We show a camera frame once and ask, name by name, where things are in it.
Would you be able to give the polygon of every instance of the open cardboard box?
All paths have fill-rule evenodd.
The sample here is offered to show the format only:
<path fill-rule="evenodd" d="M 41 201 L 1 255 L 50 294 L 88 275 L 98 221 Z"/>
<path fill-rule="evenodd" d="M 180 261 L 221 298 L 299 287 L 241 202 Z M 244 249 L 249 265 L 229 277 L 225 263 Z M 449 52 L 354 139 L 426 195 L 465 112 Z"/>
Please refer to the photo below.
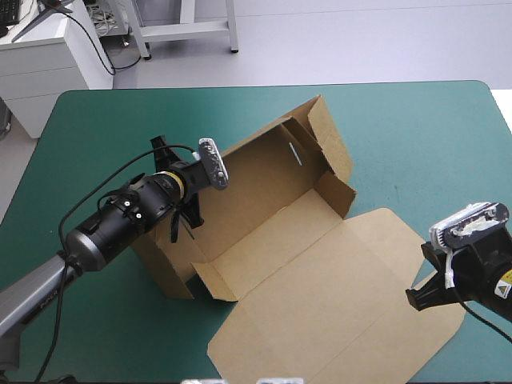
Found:
<path fill-rule="evenodd" d="M 352 161 L 322 97 L 224 154 L 230 186 L 201 193 L 205 225 L 169 243 L 160 224 L 134 248 L 170 298 L 239 301 L 209 344 L 230 384 L 406 382 L 454 334 L 458 306 L 408 305 L 423 240 L 387 209 L 343 220 Z"/>
<path fill-rule="evenodd" d="M 197 272 L 214 298 L 239 300 L 340 222 L 355 197 L 346 184 L 352 161 L 321 97 L 223 159 L 230 185 L 201 192 L 205 225 L 194 230 L 195 240 L 180 228 L 171 244 L 164 221 L 133 245 L 169 298 L 192 298 L 185 282 Z M 319 221 L 322 203 L 333 211 Z"/>

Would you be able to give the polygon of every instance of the warning label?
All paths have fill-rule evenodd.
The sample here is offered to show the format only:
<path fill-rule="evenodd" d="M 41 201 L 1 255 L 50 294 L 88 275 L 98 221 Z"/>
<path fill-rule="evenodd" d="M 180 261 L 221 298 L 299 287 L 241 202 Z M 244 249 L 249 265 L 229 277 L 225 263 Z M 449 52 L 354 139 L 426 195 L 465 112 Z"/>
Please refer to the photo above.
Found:
<path fill-rule="evenodd" d="M 503 280 L 504 282 L 508 282 L 509 284 L 512 284 L 512 270 L 509 270 L 507 273 L 505 273 L 500 280 Z"/>
<path fill-rule="evenodd" d="M 510 288 L 512 288 L 512 285 L 509 282 L 499 280 L 498 284 L 496 284 L 496 288 L 494 289 L 494 293 L 500 298 L 507 298 Z"/>

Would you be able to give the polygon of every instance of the gray floor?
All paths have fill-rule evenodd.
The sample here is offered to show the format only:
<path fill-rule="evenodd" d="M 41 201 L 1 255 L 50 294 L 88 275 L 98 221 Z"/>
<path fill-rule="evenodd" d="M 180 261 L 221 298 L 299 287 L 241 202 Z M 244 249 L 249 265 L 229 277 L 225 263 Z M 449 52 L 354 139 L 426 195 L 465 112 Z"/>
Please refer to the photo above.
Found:
<path fill-rule="evenodd" d="M 197 0 L 201 20 L 224 0 Z M 146 24 L 176 20 L 179 3 L 138 0 Z M 264 86 L 477 79 L 512 88 L 512 1 L 235 0 L 239 54 L 226 38 L 164 42 L 119 73 L 117 88 Z M 106 42 L 116 66 L 138 56 Z M 512 119 L 512 91 L 498 100 Z M 35 148 L 19 124 L 0 142 L 0 221 Z"/>

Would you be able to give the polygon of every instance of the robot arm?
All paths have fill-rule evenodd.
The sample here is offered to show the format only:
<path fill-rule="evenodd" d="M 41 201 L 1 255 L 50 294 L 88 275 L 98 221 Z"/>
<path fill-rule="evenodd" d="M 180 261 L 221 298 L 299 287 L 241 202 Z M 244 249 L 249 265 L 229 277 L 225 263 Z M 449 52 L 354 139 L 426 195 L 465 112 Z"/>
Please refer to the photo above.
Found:
<path fill-rule="evenodd" d="M 430 228 L 423 255 L 437 273 L 406 290 L 416 310 L 474 300 L 512 321 L 512 238 L 501 203 L 468 206 Z"/>
<path fill-rule="evenodd" d="M 183 161 L 163 136 L 151 141 L 156 173 L 140 174 L 117 190 L 98 210 L 66 236 L 68 251 L 64 287 L 85 272 L 102 270 L 136 238 L 172 215 L 170 236 L 178 236 L 178 220 L 191 228 L 203 224 L 198 192 L 208 186 L 218 190 L 228 184 L 222 158 L 212 139 L 199 141 L 195 162 Z M 65 269 L 63 253 L 28 273 L 0 292 L 0 370 L 18 368 L 21 332 L 58 296 Z"/>

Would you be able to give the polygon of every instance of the desk leg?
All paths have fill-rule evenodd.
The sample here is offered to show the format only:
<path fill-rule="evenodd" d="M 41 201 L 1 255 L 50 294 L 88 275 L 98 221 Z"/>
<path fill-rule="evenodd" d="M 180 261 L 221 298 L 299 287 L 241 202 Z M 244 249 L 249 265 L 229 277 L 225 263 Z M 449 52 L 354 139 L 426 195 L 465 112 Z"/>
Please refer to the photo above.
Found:
<path fill-rule="evenodd" d="M 144 42 L 144 38 L 142 37 L 141 33 L 142 20 L 140 19 L 140 14 L 138 14 L 138 6 L 135 3 L 137 0 L 122 1 L 125 5 L 126 16 L 128 17 L 128 22 L 130 23 L 132 33 L 134 34 L 138 51 L 141 53 L 141 56 L 143 58 L 150 58 L 150 52 L 148 50 L 148 47 L 146 46 L 146 43 Z"/>
<path fill-rule="evenodd" d="M 234 15 L 234 4 L 233 0 L 226 0 L 227 9 L 227 26 L 230 29 L 230 41 L 231 41 L 231 52 L 238 52 L 238 33 L 237 33 L 237 21 Z"/>

